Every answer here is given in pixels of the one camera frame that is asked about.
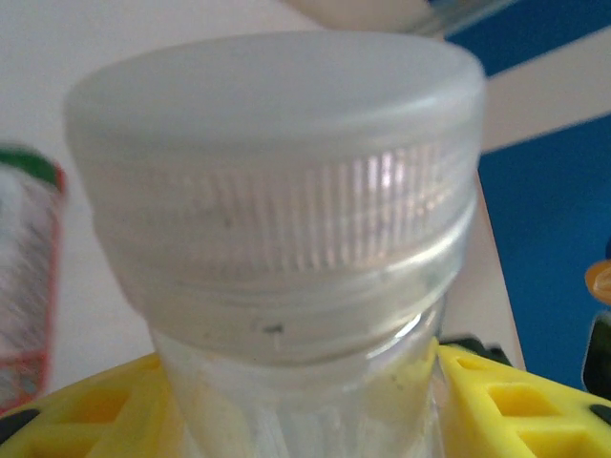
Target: black plastic part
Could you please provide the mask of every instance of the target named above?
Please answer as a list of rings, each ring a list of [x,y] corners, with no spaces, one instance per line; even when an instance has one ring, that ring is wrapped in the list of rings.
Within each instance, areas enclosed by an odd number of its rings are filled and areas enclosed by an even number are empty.
[[[594,325],[582,372],[590,393],[611,401],[611,313],[600,313]]]
[[[38,416],[40,410],[31,408],[0,418],[0,447],[7,442],[22,427]]]
[[[590,411],[611,427],[611,407],[602,404],[592,404]]]
[[[441,339],[442,345],[456,345],[464,348],[465,350],[475,353],[477,356],[487,358],[497,363],[511,366],[512,364],[505,355],[505,352],[498,345],[490,345],[489,347],[484,344],[475,336],[462,336],[448,339]]]

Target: yellow plastic object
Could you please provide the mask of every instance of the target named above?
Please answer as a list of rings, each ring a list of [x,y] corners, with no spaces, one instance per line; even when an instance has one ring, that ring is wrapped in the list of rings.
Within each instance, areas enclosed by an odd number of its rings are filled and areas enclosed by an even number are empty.
[[[438,355],[448,458],[611,458],[611,426],[589,409],[610,402],[458,348]]]
[[[611,402],[458,348],[437,353],[450,394],[441,412],[447,458],[611,458],[611,426],[589,410]],[[184,425],[155,355],[7,415],[30,408],[41,413],[0,446],[0,458],[183,458]]]
[[[40,414],[0,458],[181,458],[183,426],[156,355],[102,372],[29,405]]]

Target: clear plastic bottle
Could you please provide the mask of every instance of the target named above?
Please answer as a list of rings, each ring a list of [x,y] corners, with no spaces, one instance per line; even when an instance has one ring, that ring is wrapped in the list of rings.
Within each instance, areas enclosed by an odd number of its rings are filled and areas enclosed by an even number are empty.
[[[95,229],[201,456],[437,456],[483,94],[454,46],[333,31],[153,52],[72,90]]]

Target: plastic bottle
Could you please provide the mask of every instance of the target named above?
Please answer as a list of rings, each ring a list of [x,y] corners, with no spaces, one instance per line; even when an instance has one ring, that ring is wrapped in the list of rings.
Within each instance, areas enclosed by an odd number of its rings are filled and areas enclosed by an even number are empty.
[[[175,47],[72,90],[95,229],[202,456],[436,456],[483,94],[459,48],[335,31]]]

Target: plastic lid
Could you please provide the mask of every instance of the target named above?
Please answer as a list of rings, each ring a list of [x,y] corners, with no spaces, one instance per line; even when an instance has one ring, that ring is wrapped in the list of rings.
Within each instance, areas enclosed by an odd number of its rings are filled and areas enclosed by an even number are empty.
[[[67,137],[111,262],[253,281],[368,268],[449,230],[473,203],[483,94],[453,45],[254,35],[95,73]]]

